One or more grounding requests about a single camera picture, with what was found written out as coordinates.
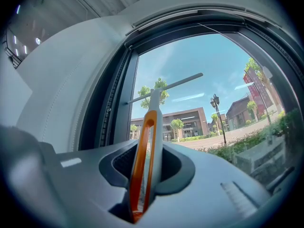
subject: window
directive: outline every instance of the window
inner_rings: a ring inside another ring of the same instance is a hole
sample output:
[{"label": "window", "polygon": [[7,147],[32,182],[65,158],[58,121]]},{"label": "window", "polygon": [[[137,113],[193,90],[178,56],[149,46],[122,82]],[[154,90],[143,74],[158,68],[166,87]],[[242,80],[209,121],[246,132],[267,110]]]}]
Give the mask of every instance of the window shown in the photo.
[{"label": "window", "polygon": [[[139,56],[133,97],[202,72],[203,77],[162,93],[163,141],[218,155],[266,186],[290,166],[294,140],[287,140],[280,123],[289,117],[296,121],[300,112],[285,112],[275,77],[267,78],[262,67],[222,35],[191,37]],[[210,99],[216,97],[215,106]],[[143,121],[149,100],[133,103],[131,124]],[[173,129],[177,119],[183,125]],[[222,148],[232,151],[222,154]],[[269,174],[269,166],[276,171]]]}]

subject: tree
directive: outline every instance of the tree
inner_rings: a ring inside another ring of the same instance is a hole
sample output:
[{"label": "tree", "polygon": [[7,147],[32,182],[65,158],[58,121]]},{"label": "tree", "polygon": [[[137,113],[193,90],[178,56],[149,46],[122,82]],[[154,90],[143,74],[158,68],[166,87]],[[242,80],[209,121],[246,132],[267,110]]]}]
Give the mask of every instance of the tree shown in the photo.
[{"label": "tree", "polygon": [[134,139],[134,132],[136,132],[137,127],[135,126],[135,124],[131,124],[130,129],[131,129],[131,132],[132,132],[132,139]]},{"label": "tree", "polygon": [[257,106],[256,106],[256,103],[254,101],[249,101],[248,104],[247,104],[247,109],[253,111],[253,114],[255,116],[255,120],[256,120],[256,123],[257,123],[257,114],[256,114]]},{"label": "tree", "polygon": [[249,61],[246,63],[245,72],[247,72],[250,67],[252,67],[252,69],[256,72],[256,75],[258,76],[258,78],[263,82],[265,87],[270,92],[272,99],[276,105],[277,112],[281,112],[282,108],[280,105],[280,99],[279,99],[276,91],[270,84],[269,79],[265,76],[262,67],[260,67],[253,58],[250,58]]},{"label": "tree", "polygon": [[225,129],[225,124],[226,122],[225,121],[222,121],[222,125],[223,125],[223,128]]},{"label": "tree", "polygon": [[171,128],[177,133],[177,142],[180,141],[178,130],[182,129],[183,126],[184,126],[184,123],[181,121],[181,119],[174,119],[171,122]]},{"label": "tree", "polygon": [[213,121],[215,122],[216,124],[216,130],[218,132],[218,136],[220,136],[220,133],[219,133],[219,125],[218,125],[218,115],[216,113],[212,114],[211,115],[211,118],[213,119]]},{"label": "tree", "polygon": [[[163,88],[165,86],[167,86],[166,80],[161,80],[161,78],[158,78],[158,80],[155,81],[154,89]],[[142,86],[140,91],[138,91],[137,93],[140,96],[144,96],[144,95],[150,93],[150,91],[151,91],[150,88],[144,85],[144,86]],[[165,99],[167,99],[168,97],[169,97],[168,92],[166,90],[162,91],[161,97],[160,97],[160,104],[165,104]],[[149,104],[150,104],[150,97],[147,97],[141,102],[141,107],[144,109],[148,109]]]}]

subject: ceiling light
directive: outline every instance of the ceiling light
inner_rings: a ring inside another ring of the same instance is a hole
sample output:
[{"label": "ceiling light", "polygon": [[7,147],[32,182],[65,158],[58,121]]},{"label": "ceiling light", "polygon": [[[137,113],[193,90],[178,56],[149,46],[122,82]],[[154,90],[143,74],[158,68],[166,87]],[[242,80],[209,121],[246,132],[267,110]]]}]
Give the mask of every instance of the ceiling light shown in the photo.
[{"label": "ceiling light", "polygon": [[36,38],[35,41],[36,41],[36,43],[37,43],[38,45],[40,45],[41,40],[40,40],[39,38]]},{"label": "ceiling light", "polygon": [[186,117],[186,118],[181,118],[181,120],[184,120],[184,119],[189,119],[189,118],[193,118],[194,116],[191,116],[191,117]]},{"label": "ceiling light", "polygon": [[19,10],[20,10],[20,5],[18,5],[17,7],[17,11],[16,11],[17,14],[19,14]]}]

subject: lamp post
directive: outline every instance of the lamp post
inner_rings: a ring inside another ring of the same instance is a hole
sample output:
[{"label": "lamp post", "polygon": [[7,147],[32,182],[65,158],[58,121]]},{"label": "lamp post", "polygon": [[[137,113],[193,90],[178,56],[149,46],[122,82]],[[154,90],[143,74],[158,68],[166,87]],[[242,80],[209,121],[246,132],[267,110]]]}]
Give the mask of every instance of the lamp post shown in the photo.
[{"label": "lamp post", "polygon": [[222,122],[222,118],[220,117],[219,108],[218,108],[218,105],[219,105],[219,97],[218,97],[216,94],[214,94],[213,98],[211,98],[210,104],[212,105],[213,108],[216,109],[217,114],[218,114],[218,116],[219,116],[220,124],[221,124],[221,126],[222,126],[223,136],[224,136],[224,144],[226,145],[227,143],[226,143],[225,129],[224,129],[223,122]]}]

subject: white wall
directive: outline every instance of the white wall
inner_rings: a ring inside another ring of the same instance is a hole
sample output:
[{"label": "white wall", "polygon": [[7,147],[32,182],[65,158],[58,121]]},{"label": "white wall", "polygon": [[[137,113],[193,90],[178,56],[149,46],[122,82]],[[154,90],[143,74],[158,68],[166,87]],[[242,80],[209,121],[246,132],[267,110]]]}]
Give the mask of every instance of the white wall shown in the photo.
[{"label": "white wall", "polygon": [[122,10],[120,15],[127,15],[129,22],[134,24],[151,15],[157,15],[160,12],[182,6],[238,6],[274,21],[286,33],[292,36],[301,44],[301,40],[292,24],[292,21],[285,14],[284,9],[276,0],[139,0]]},{"label": "white wall", "polygon": [[15,126],[26,102],[32,94],[13,64],[0,49],[0,124]]},{"label": "white wall", "polygon": [[32,90],[17,127],[52,144],[57,153],[76,149],[88,95],[131,28],[122,16],[92,19],[38,46],[17,68]]}]

